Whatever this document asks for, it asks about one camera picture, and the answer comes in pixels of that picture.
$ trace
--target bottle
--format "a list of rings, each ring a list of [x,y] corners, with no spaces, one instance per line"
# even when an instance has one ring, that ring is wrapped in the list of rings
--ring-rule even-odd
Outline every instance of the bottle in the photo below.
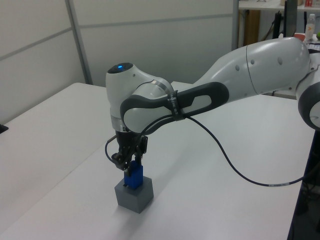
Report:
[[[316,25],[316,15],[315,14],[310,14],[308,21],[305,26],[305,38],[304,38],[304,43],[308,43],[312,41],[312,38],[314,36],[315,32],[315,25]]]

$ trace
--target table surface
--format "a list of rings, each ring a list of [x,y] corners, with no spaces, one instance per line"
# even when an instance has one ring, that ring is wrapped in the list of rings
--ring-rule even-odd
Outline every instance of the table surface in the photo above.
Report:
[[[239,1],[239,10],[284,10],[285,6],[280,5],[280,0],[241,0]],[[297,7],[298,12],[320,12],[320,7],[305,7],[305,3]]]
[[[173,84],[175,89],[183,86]],[[81,94],[93,101],[90,108],[108,111],[105,88],[81,88]],[[83,104],[74,102],[74,107]],[[86,112],[89,106],[82,108]],[[106,136],[103,125],[112,137],[109,113],[91,114],[95,121],[90,122],[91,131],[103,132],[93,135]],[[70,126],[72,115],[59,118]],[[216,135],[245,176],[271,184],[304,174],[314,131],[302,121],[295,100],[258,95],[195,118]],[[51,144],[48,140],[41,147]],[[115,141],[108,150],[117,152]],[[66,154],[64,159],[68,162],[69,157]],[[114,186],[123,172],[108,161],[101,145],[55,187],[48,186],[48,193],[0,239],[287,239],[301,184],[262,187],[245,181],[230,168],[211,137],[193,122],[170,123],[150,135],[142,162],[144,175],[152,178],[154,199],[141,214],[118,206]]]
[[[107,139],[106,89],[75,83],[0,134],[0,233]]]

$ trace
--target white wall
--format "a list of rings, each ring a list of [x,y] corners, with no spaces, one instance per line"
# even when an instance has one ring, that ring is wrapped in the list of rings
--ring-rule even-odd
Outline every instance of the white wall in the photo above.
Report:
[[[236,0],[73,0],[94,85],[131,62],[169,82],[194,83],[232,50]]]
[[[0,123],[84,75],[64,0],[0,0]]]

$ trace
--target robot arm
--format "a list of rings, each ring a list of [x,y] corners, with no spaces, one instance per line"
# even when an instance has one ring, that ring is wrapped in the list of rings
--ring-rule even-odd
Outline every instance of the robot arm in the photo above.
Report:
[[[124,149],[121,142],[129,136],[127,133],[137,136],[160,117],[167,116],[145,135],[164,124],[275,90],[296,91],[303,120],[320,130],[318,65],[320,54],[309,54],[300,40],[274,39],[226,54],[197,82],[177,92],[163,78],[146,74],[131,63],[118,64],[106,74],[106,89],[112,126],[121,135],[117,137],[119,151]]]

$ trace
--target gray cube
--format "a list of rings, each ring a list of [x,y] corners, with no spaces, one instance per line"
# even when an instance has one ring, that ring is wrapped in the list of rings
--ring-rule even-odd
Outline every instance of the gray cube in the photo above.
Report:
[[[152,180],[143,176],[143,184],[137,189],[124,186],[125,180],[122,179],[115,187],[115,195],[118,205],[130,209],[136,213],[141,213],[147,204],[154,197]]]

